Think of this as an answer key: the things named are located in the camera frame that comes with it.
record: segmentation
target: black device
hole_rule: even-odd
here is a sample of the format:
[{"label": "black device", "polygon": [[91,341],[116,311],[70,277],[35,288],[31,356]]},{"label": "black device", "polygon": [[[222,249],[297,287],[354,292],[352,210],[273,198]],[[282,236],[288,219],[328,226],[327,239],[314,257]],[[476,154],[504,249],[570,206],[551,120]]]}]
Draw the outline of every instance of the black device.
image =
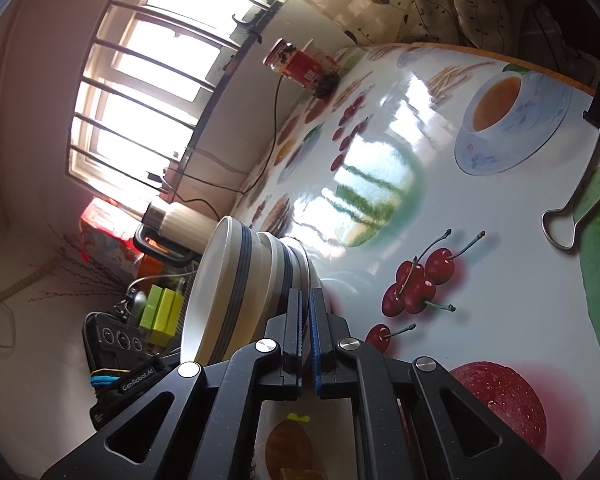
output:
[{"label": "black device", "polygon": [[89,410],[95,430],[99,430],[128,408],[179,364],[179,352],[167,356],[157,354],[109,386],[98,388],[97,402]]},{"label": "black device", "polygon": [[147,361],[142,333],[111,314],[92,312],[84,320],[82,340],[89,370],[133,370]]},{"label": "black device", "polygon": [[[560,479],[432,358],[389,359],[352,338],[321,289],[306,307],[315,391],[351,399],[360,480]],[[42,480],[247,479],[262,401],[300,393],[303,310],[292,290],[264,339],[222,363],[178,365]]]}]

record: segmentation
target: black cable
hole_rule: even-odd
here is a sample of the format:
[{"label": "black cable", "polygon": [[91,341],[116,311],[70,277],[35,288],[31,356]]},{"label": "black cable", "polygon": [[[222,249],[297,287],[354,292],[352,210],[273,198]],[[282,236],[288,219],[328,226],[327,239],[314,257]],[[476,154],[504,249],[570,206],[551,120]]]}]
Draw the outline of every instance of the black cable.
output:
[{"label": "black cable", "polygon": [[269,156],[267,157],[267,161],[264,163],[262,167],[262,171],[258,175],[257,179],[251,184],[245,191],[241,192],[243,195],[246,195],[250,192],[258,183],[258,181],[264,175],[264,172],[267,171],[267,166],[269,165],[269,161],[271,160],[271,156],[273,155],[273,150],[276,147],[276,140],[278,139],[278,93],[280,92],[280,83],[282,83],[282,79],[284,76],[280,76],[278,79],[278,85],[276,86],[276,96],[273,98],[273,143],[271,144],[271,151],[269,152]]},{"label": "black cable", "polygon": [[538,19],[538,16],[536,15],[535,11],[533,14],[534,14],[534,18],[536,19],[536,23],[538,24],[538,27],[540,27],[540,30],[542,31],[542,35],[544,36],[546,45],[549,47],[549,51],[551,51],[551,56],[554,58],[555,68],[558,71],[558,74],[562,74],[562,71],[560,70],[560,63],[558,63],[558,58],[555,55],[554,48],[551,46],[551,41],[549,41],[549,36],[547,35],[546,31],[544,30],[542,23],[540,23],[540,20]]},{"label": "black cable", "polygon": [[208,208],[209,208],[209,209],[211,209],[211,211],[213,211],[213,212],[214,212],[214,215],[216,215],[216,219],[217,219],[218,221],[220,221],[220,215],[218,214],[218,211],[216,211],[216,209],[215,209],[215,208],[214,208],[214,207],[213,207],[213,206],[212,206],[212,205],[211,205],[211,204],[210,204],[210,203],[209,203],[207,200],[205,200],[204,198],[191,198],[190,200],[184,200],[184,199],[183,199],[183,197],[181,197],[181,196],[179,195],[179,193],[178,193],[178,192],[177,192],[175,189],[173,189],[173,187],[171,187],[171,184],[169,184],[169,183],[168,183],[168,182],[165,180],[165,178],[164,178],[163,176],[162,176],[160,179],[162,180],[162,183],[163,183],[163,184],[164,184],[166,187],[168,187],[168,188],[169,188],[169,190],[170,190],[170,191],[171,191],[171,192],[172,192],[172,193],[173,193],[173,194],[174,194],[176,197],[178,197],[178,198],[180,199],[180,201],[181,201],[183,204],[190,204],[190,203],[192,203],[192,202],[203,202],[203,203],[205,203],[205,204],[208,206]]},{"label": "black cable", "polygon": [[280,83],[282,83],[283,77],[284,76],[280,76],[280,79],[278,80],[278,85],[276,86],[276,95],[274,97],[274,102],[273,102],[273,144],[271,145],[271,151],[269,152],[267,161],[264,163],[264,167],[262,168],[262,171],[260,172],[259,176],[257,177],[257,179],[255,180],[255,182],[253,184],[251,184],[246,190],[240,191],[239,189],[232,189],[227,186],[221,186],[220,184],[213,184],[212,182],[208,182],[208,181],[202,180],[201,178],[198,178],[196,176],[187,174],[184,171],[173,170],[174,173],[178,173],[182,176],[186,176],[187,178],[190,178],[191,180],[197,180],[198,182],[202,182],[203,184],[207,184],[208,186],[217,187],[219,189],[225,189],[227,191],[233,191],[234,193],[240,193],[241,195],[246,195],[248,192],[250,192],[256,186],[256,184],[260,181],[262,176],[264,175],[264,172],[266,171],[267,166],[269,165],[269,161],[271,160],[271,157],[273,156],[273,151],[276,147],[276,140],[278,138],[278,94],[280,93]]}]

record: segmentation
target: blue stripe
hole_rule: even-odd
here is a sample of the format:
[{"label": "blue stripe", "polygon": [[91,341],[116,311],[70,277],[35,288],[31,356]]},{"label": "blue stripe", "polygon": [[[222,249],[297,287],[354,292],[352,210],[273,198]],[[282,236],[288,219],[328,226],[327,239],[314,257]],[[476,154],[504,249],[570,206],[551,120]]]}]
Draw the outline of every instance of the blue stripe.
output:
[{"label": "blue stripe", "polygon": [[280,294],[280,301],[276,309],[276,316],[284,314],[286,307],[289,304],[289,289],[294,277],[294,268],[291,266],[291,258],[289,257],[289,249],[284,247],[283,253],[285,254],[285,274],[282,279],[282,293]]},{"label": "blue stripe", "polygon": [[320,336],[318,335],[318,321],[315,316],[315,301],[309,300],[309,335],[311,337],[311,358],[314,372],[314,390],[317,396],[320,396],[322,391],[322,355],[320,351],[315,349],[320,348]]},{"label": "blue stripe", "polygon": [[247,280],[249,279],[249,268],[251,267],[251,230],[240,224],[242,228],[242,243],[240,245],[240,256],[238,257],[238,267],[235,273],[234,288],[231,291],[231,298],[224,314],[222,328],[218,334],[218,340],[211,357],[209,364],[219,363],[226,352],[232,335],[234,334],[235,323],[238,321],[240,307],[244,299],[244,291],[247,288]]}]

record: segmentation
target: white plate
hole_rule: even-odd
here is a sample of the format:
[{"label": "white plate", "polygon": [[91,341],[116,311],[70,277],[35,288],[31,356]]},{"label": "white plate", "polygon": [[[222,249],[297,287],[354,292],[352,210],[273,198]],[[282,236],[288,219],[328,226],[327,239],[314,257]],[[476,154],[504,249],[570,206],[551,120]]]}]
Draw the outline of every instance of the white plate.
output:
[{"label": "white plate", "polygon": [[180,362],[220,362],[251,341],[264,308],[258,303],[258,285],[268,260],[269,251],[253,231],[234,218],[222,218],[193,284]]},{"label": "white plate", "polygon": [[285,248],[285,253],[289,257],[289,261],[291,263],[291,270],[292,270],[291,288],[297,288],[298,290],[302,290],[302,278],[301,278],[301,272],[300,272],[300,261],[298,260],[298,257],[296,256],[295,252],[293,252],[285,244],[282,244],[282,245]]},{"label": "white plate", "polygon": [[299,286],[302,290],[302,298],[306,301],[306,295],[309,293],[309,257],[306,255],[302,244],[295,238],[285,237],[280,238],[280,241],[285,244],[298,259],[300,271]]},{"label": "white plate", "polygon": [[258,239],[269,250],[271,256],[269,280],[267,283],[264,280],[261,282],[262,288],[266,290],[265,308],[257,334],[262,336],[269,318],[275,316],[281,309],[286,310],[293,270],[290,255],[280,240],[267,232],[259,232]]}]

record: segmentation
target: teacup print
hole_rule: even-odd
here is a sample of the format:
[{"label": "teacup print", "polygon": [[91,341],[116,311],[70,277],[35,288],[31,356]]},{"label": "teacup print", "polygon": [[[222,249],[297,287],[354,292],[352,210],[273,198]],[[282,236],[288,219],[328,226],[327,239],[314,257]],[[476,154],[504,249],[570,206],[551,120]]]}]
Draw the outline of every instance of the teacup print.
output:
[{"label": "teacup print", "polygon": [[456,162],[467,174],[509,170],[554,134],[571,102],[571,87],[533,70],[506,71],[469,102],[456,138]]}]

